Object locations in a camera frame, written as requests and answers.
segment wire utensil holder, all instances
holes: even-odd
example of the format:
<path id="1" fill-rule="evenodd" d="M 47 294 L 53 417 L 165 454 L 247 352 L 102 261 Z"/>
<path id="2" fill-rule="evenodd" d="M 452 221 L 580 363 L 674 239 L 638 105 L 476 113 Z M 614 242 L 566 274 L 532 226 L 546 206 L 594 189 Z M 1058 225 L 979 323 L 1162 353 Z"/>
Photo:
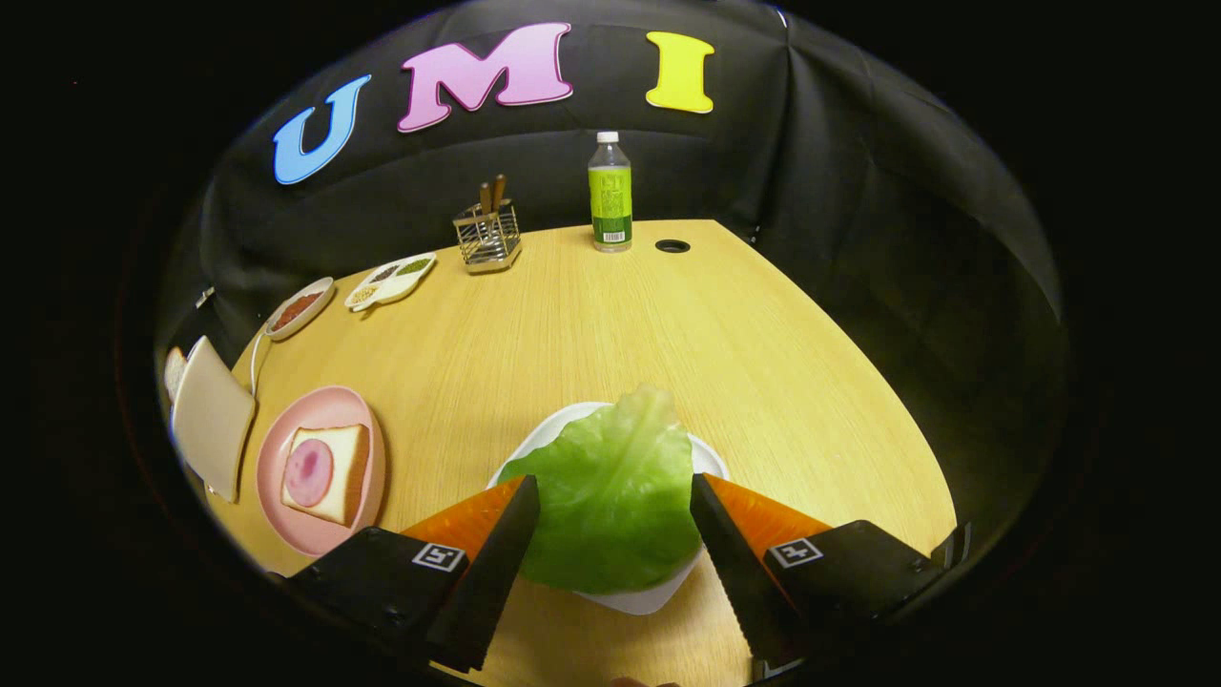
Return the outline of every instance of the wire utensil holder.
<path id="1" fill-rule="evenodd" d="M 458 248 L 466 271 L 499 271 L 513 265 L 521 253 L 518 212 L 510 198 L 501 200 L 498 211 L 484 214 L 476 203 L 454 217 Z"/>

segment pink plate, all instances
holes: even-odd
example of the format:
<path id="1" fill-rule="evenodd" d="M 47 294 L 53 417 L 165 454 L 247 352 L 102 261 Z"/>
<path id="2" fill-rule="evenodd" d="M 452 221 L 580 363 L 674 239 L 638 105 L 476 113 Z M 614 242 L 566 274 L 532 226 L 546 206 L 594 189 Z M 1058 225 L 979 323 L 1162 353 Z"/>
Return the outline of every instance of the pink plate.
<path id="1" fill-rule="evenodd" d="M 321 430 L 364 425 L 369 428 L 369 460 L 365 462 L 365 480 L 360 492 L 360 506 L 350 527 L 327 522 L 294 511 L 280 503 L 281 480 L 288 448 L 297 428 Z M 259 505 L 271 527 L 288 543 L 306 556 L 321 556 L 338 547 L 344 539 L 377 520 L 381 509 L 382 487 L 386 483 L 386 456 L 381 426 L 359 394 L 347 387 L 324 387 L 310 392 L 293 403 L 271 423 L 267 437 L 259 449 L 259 467 L 255 473 L 255 492 Z"/>

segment blue letter u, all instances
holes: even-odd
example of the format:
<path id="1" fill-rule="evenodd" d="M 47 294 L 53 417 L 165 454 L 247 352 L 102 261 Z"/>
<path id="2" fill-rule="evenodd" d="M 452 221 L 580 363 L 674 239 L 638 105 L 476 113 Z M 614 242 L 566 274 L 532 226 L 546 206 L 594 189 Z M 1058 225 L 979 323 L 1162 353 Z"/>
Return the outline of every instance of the blue letter u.
<path id="1" fill-rule="evenodd" d="M 331 131 L 327 132 L 326 140 L 309 153 L 302 150 L 302 139 L 305 135 L 305 120 L 314 113 L 314 107 L 280 127 L 272 138 L 276 142 L 276 181 L 297 183 L 325 167 L 339 153 L 357 122 L 357 94 L 370 78 L 372 74 L 365 74 L 326 99 L 331 104 Z"/>

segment cabbage leaf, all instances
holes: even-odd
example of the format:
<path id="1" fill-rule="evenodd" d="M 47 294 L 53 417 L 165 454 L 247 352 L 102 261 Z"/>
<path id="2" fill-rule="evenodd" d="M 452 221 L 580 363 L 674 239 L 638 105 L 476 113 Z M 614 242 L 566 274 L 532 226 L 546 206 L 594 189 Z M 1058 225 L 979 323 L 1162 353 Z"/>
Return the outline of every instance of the cabbage leaf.
<path id="1" fill-rule="evenodd" d="M 639 592 L 672 578 L 700 549 L 691 441 L 670 393 L 642 384 L 573 421 L 498 480 L 538 481 L 527 580 L 587 594 Z"/>

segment hole in table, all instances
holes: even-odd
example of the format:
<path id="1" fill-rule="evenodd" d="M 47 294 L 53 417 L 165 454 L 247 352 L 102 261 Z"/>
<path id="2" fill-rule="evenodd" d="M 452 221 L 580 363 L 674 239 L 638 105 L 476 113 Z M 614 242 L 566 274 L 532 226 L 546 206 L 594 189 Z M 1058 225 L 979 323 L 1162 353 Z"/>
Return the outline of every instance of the hole in table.
<path id="1" fill-rule="evenodd" d="M 686 240 L 679 240 L 678 238 L 663 238 L 657 242 L 657 249 L 664 253 L 686 253 L 691 249 L 691 244 Z"/>

